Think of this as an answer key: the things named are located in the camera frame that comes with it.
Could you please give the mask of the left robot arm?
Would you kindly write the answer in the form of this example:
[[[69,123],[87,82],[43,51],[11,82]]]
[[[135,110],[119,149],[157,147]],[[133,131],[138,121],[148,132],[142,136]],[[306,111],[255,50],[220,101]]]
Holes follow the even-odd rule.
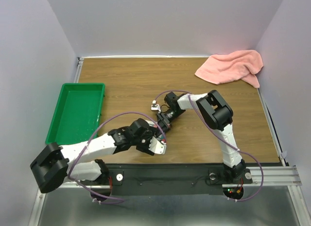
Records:
[[[30,164],[41,193],[49,193],[71,180],[89,180],[103,184],[108,170],[100,157],[127,151],[135,146],[149,155],[163,154],[166,145],[155,136],[156,128],[144,119],[93,139],[71,145],[48,144]]]

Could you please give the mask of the rabbit print towel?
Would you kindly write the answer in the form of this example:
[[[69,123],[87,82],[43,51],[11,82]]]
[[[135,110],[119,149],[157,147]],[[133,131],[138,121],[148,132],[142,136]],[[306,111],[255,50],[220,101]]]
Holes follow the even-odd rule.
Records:
[[[154,122],[149,121],[149,120],[147,120],[147,122],[150,127],[155,128],[155,137],[157,138],[157,140],[166,142],[166,133],[170,130],[170,127],[163,121],[157,122],[157,124],[161,127],[162,131],[164,132],[164,135],[163,135]]]

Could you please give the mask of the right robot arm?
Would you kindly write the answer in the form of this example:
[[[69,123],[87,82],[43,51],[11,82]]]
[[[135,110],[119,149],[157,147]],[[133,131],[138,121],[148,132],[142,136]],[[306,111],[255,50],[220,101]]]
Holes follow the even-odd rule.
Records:
[[[165,93],[164,102],[168,108],[166,111],[163,111],[157,103],[158,97],[152,101],[151,105],[151,110],[156,112],[157,124],[163,132],[168,132],[172,128],[173,120],[187,109],[193,109],[219,140],[223,154],[225,180],[228,182],[238,180],[246,169],[246,164],[233,135],[233,110],[220,93],[216,90],[196,95],[187,91],[182,91],[179,96],[172,91],[165,91]]]

